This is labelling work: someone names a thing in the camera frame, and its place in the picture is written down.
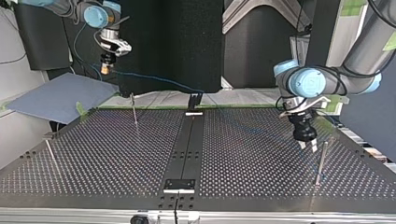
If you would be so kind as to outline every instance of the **blue cable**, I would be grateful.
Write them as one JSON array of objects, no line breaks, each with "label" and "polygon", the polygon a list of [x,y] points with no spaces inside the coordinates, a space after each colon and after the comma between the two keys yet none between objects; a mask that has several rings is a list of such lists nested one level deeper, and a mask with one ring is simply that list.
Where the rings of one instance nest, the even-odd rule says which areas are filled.
[{"label": "blue cable", "polygon": [[86,63],[84,60],[82,60],[82,58],[79,56],[79,54],[78,54],[78,52],[77,52],[77,48],[76,48],[77,40],[78,40],[78,38],[79,38],[79,35],[81,35],[82,31],[85,29],[86,26],[87,26],[87,23],[85,23],[85,24],[82,26],[82,28],[78,31],[78,33],[77,33],[77,35],[76,35],[76,38],[75,38],[75,40],[74,40],[74,43],[73,43],[73,50],[74,50],[74,52],[76,53],[76,56],[77,56],[82,62],[84,62],[85,64],[87,64],[91,69],[93,69],[93,70],[96,72],[96,74],[98,75],[98,77],[100,78],[100,80],[103,81],[103,79],[102,79],[102,74],[100,74],[100,72],[99,72],[93,65],[91,65],[91,64],[89,64],[89,63]]},{"label": "blue cable", "polygon": [[198,92],[198,93],[205,94],[204,91],[193,89],[193,88],[191,88],[189,86],[183,85],[183,84],[178,83],[178,82],[176,82],[174,80],[163,78],[163,77],[146,76],[146,75],[140,75],[140,74],[136,74],[136,73],[118,72],[118,71],[114,71],[114,70],[112,72],[116,73],[116,74],[119,74],[119,75],[123,75],[123,76],[141,77],[141,78],[154,79],[154,80],[158,80],[158,81],[161,81],[161,82],[167,82],[167,83],[173,84],[175,86],[179,86],[179,87],[181,87],[183,89],[186,89],[186,90],[189,90],[189,91],[195,91],[195,92]]},{"label": "blue cable", "polygon": [[[175,86],[179,86],[179,87],[181,87],[181,88],[183,88],[183,89],[186,89],[186,90],[189,90],[189,91],[194,91],[194,92],[198,92],[198,93],[205,94],[204,91],[191,88],[191,87],[186,86],[186,85],[184,85],[184,84],[178,83],[178,82],[176,82],[176,81],[174,81],[174,80],[167,79],[167,78],[163,78],[163,77],[147,76],[147,75],[140,75],[140,74],[137,74],[137,73],[119,72],[119,71],[114,71],[114,70],[113,70],[113,73],[116,73],[116,74],[119,74],[119,75],[123,75],[123,76],[133,76],[133,77],[140,77],[140,78],[147,78],[147,79],[158,80],[158,81],[162,81],[162,82],[166,82],[166,83],[173,84],[173,85],[175,85]],[[219,107],[219,105],[216,103],[216,101],[214,101],[214,100],[210,97],[209,94],[207,94],[206,96],[207,96],[207,97],[208,97],[208,98],[220,109],[221,113],[224,113],[223,110],[222,110],[222,108]],[[275,136],[275,135],[273,135],[273,134],[271,134],[271,133],[269,133],[269,132],[267,132],[267,131],[265,131],[265,130],[263,130],[263,129],[248,127],[247,125],[240,124],[238,120],[235,120],[234,123],[237,124],[237,126],[241,127],[242,129],[247,130],[247,131],[250,132],[250,133],[267,133],[268,135],[270,135],[270,136],[273,137],[273,140],[274,140],[274,141],[277,141],[277,142],[278,142],[278,141],[280,141],[280,142],[285,142],[285,143],[287,143],[288,145],[292,145],[290,142],[279,140],[279,139],[281,139],[281,137],[279,138],[279,136]],[[303,153],[303,149],[301,148],[301,149],[299,149],[299,155],[300,155],[301,159],[304,161],[304,155],[303,155],[302,153]],[[318,167],[315,165],[315,163],[312,162],[312,164],[310,164],[310,165],[312,166],[312,170],[313,170],[314,174],[317,174],[317,173],[318,173]]]}]

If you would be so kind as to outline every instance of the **metal frame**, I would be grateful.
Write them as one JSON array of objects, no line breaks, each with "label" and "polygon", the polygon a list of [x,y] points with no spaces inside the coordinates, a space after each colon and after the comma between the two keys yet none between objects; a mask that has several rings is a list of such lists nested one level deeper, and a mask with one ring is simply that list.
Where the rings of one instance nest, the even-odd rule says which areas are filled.
[{"label": "metal frame", "polygon": [[[301,10],[297,0],[233,0],[223,14],[223,33],[227,34],[249,11],[255,7],[268,6],[277,10],[294,27],[297,25]],[[302,11],[300,22],[296,29],[303,31],[310,20]]]},{"label": "metal frame", "polygon": [[[203,134],[205,125],[205,111],[203,116],[196,117],[184,117],[185,120],[183,125],[180,127],[180,136],[177,139],[177,144],[174,147],[175,157],[170,160],[167,166],[167,172],[163,178],[163,185],[166,179],[195,179],[196,186],[200,183],[200,166],[202,162],[202,151],[203,151]],[[68,130],[72,129],[80,123],[80,119],[75,120],[72,124],[68,125],[65,129],[62,129],[64,134]],[[350,150],[361,156],[361,159],[366,163],[369,163],[372,169],[380,171],[381,175],[388,178],[388,181],[396,184],[396,175],[384,167],[379,161],[370,157],[369,154],[361,147],[359,147],[353,140],[349,139],[341,131],[336,131],[334,135],[339,141],[341,141]],[[0,175],[4,175],[7,172],[15,169],[26,160],[29,160],[26,155],[34,156],[34,151],[46,149],[45,144],[41,143],[37,147],[29,151],[29,154],[24,154],[22,159],[17,159],[12,162],[7,169],[3,169]],[[358,202],[352,202],[345,200],[340,203],[337,201],[335,204],[329,200],[321,200],[319,198],[307,197],[306,199],[298,200],[296,204],[303,205],[305,208],[309,208],[301,213],[298,213],[298,209],[292,209],[293,205],[290,202],[272,202],[263,200],[253,200],[251,205],[246,207],[250,212],[240,212],[241,206],[246,204],[235,205],[235,200],[225,199],[212,199],[212,200],[201,200],[199,196],[199,190],[196,190],[194,194],[161,194],[159,197],[148,200],[148,203],[162,204],[163,206],[156,209],[149,209],[147,211],[141,211],[145,209],[143,204],[136,204],[133,202],[134,199],[129,200],[112,201],[108,198],[74,198],[74,197],[63,197],[61,203],[46,203],[46,208],[17,208],[14,203],[15,200],[24,200],[25,206],[29,204],[36,204],[39,207],[40,201],[38,200],[26,200],[26,198],[12,197],[10,203],[7,205],[8,208],[0,208],[0,220],[7,221],[7,223],[56,223],[59,220],[67,220],[68,223],[80,223],[80,222],[119,222],[126,223],[132,216],[140,215],[148,217],[149,223],[175,223],[175,216],[179,223],[292,223],[292,222],[314,222],[314,221],[326,221],[330,223],[344,223],[344,222],[367,222],[367,223],[383,223],[383,222],[396,222],[396,216],[393,215],[370,215],[373,211],[367,209],[365,211],[359,210],[354,211],[354,205]],[[222,204],[222,208],[227,212],[208,212],[214,211],[213,203],[219,205]],[[294,211],[292,213],[273,213],[263,212],[265,210],[270,211],[278,205],[284,206],[287,204],[289,209],[287,211]],[[78,207],[85,209],[69,209],[70,205],[78,204]],[[132,210],[124,210],[125,204],[131,205]],[[334,207],[339,209],[345,209],[348,212],[366,212],[365,215],[360,214],[342,214],[342,213],[323,213],[326,211],[331,212]],[[381,213],[392,213],[394,212],[394,201],[389,202],[388,210],[381,210]]]}]

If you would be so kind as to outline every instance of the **black backdrop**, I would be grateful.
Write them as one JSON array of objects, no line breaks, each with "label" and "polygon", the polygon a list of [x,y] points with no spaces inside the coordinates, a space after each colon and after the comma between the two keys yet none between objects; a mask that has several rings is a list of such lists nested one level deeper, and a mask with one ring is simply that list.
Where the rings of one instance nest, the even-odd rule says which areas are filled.
[{"label": "black backdrop", "polygon": [[[122,5],[122,15],[131,16],[121,26],[120,35],[134,48],[132,53],[119,58],[116,63],[115,69],[121,72],[164,77],[205,92],[216,92],[220,89],[220,76],[225,76],[236,88],[271,88],[276,86],[274,65],[291,58],[290,36],[295,35],[295,29],[270,7],[253,9],[224,36],[221,33],[223,0],[119,2]],[[35,7],[35,10],[42,14],[46,9]],[[47,16],[48,22],[61,20],[50,13]],[[25,25],[31,26],[36,19],[23,21],[28,23]],[[63,19],[63,23],[65,29],[62,35],[67,35],[68,45],[75,54],[74,40],[82,24],[76,26],[69,19]],[[47,27],[43,20],[40,25]],[[76,46],[78,54],[85,61],[99,64],[102,51],[92,39],[94,31],[95,29],[87,26]],[[54,32],[57,32],[56,36],[61,36],[59,29],[41,29],[40,35],[53,38]],[[52,53],[49,55],[54,55],[54,51],[59,54],[64,51],[64,46],[67,48],[67,43],[59,39],[61,38],[57,40],[58,48],[50,48]],[[26,44],[45,46],[43,42],[45,41],[25,43],[25,48]],[[65,57],[51,57],[53,58],[64,60]],[[74,62],[72,66],[79,74],[95,77],[88,65],[85,65],[85,73],[78,63]],[[48,71],[48,74],[50,78],[54,78],[67,71],[68,68],[55,69]],[[189,92],[172,84],[131,76],[112,74],[104,77],[104,80],[118,84],[123,96],[129,96],[132,91],[135,94],[160,90]]]},{"label": "black backdrop", "polygon": [[[120,0],[119,2],[122,6],[122,16],[131,17],[121,25],[120,36],[127,40],[134,50],[118,59],[115,66],[117,71],[172,79],[205,92],[216,92],[220,89],[224,62],[224,37],[221,33],[223,0]],[[43,10],[46,10],[30,8],[37,14],[42,14]],[[51,20],[57,19],[54,15],[49,15],[48,21]],[[23,22],[29,27],[32,25],[30,23],[35,23],[35,20],[23,20]],[[42,21],[40,25],[45,27],[47,24]],[[64,19],[64,32],[74,55],[76,55],[74,41],[81,27],[82,24],[76,26],[71,20]],[[94,31],[87,26],[78,38],[76,49],[84,61],[99,64],[102,50],[93,41]],[[53,32],[57,32],[58,35],[60,31],[41,29],[40,34],[52,36]],[[64,44],[66,43],[58,42],[58,48],[64,49]],[[25,43],[26,45],[43,45],[43,43]],[[58,48],[46,50],[50,53],[59,50]],[[59,57],[59,60],[64,61],[64,56]],[[78,63],[73,63],[72,66],[79,74],[84,74]],[[84,67],[88,76],[94,76],[88,65]],[[54,78],[66,71],[67,68],[53,69],[48,73],[50,78]],[[118,83],[122,96],[129,96],[132,91],[134,94],[158,90],[191,92],[173,84],[132,76],[112,74],[104,77],[104,80]]]}]

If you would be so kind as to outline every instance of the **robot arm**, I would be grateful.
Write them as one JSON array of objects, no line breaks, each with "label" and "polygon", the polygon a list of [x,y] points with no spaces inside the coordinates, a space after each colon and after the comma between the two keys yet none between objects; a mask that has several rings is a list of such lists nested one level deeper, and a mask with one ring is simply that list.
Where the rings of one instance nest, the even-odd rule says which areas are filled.
[{"label": "robot arm", "polygon": [[286,115],[294,125],[293,136],[301,146],[311,141],[314,145],[317,138],[316,130],[310,125],[311,101],[315,102],[322,94],[361,94],[379,87],[381,71],[396,54],[394,48],[387,48],[396,34],[395,26],[389,24],[396,21],[396,1],[382,1],[378,11],[386,21],[377,14],[372,16],[342,66],[299,67],[296,61],[288,61],[274,68]]},{"label": "robot arm", "polygon": [[101,55],[101,73],[107,75],[109,68],[116,62],[116,57],[123,56],[132,50],[132,47],[120,39],[120,24],[127,20],[121,18],[121,6],[112,1],[97,0],[19,0],[19,4],[35,7],[44,7],[61,17],[73,19],[75,24],[87,22],[93,28],[98,28],[100,41],[95,41],[105,51]]}]

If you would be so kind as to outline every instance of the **white wall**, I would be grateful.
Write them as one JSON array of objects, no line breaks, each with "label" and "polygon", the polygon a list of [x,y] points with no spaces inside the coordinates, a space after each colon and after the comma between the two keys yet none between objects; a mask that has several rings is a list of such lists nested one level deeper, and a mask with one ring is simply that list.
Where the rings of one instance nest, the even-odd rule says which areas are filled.
[{"label": "white wall", "polygon": [[[12,11],[0,8],[0,63],[19,59],[24,54]],[[0,105],[39,87],[47,74],[31,71],[27,58],[16,63],[0,64]],[[36,146],[50,131],[47,120],[25,116],[0,108],[0,169]]]}]

